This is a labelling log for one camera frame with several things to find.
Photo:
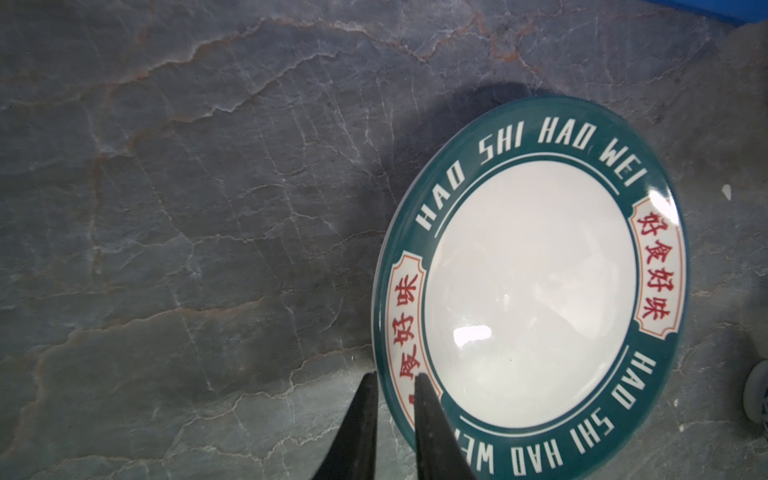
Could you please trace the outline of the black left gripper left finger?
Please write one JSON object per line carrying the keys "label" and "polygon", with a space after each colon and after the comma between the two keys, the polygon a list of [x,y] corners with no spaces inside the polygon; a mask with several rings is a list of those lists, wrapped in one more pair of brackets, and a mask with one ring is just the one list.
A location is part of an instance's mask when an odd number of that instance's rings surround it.
{"label": "black left gripper left finger", "polygon": [[313,480],[371,480],[375,477],[378,380],[366,373]]}

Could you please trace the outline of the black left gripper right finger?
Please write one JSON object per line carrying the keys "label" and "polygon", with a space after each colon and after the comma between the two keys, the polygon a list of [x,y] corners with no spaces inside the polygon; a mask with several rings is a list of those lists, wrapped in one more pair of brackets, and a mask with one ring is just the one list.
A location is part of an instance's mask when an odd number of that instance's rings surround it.
{"label": "black left gripper right finger", "polygon": [[419,480],[474,479],[450,429],[430,378],[415,378],[415,441]]}

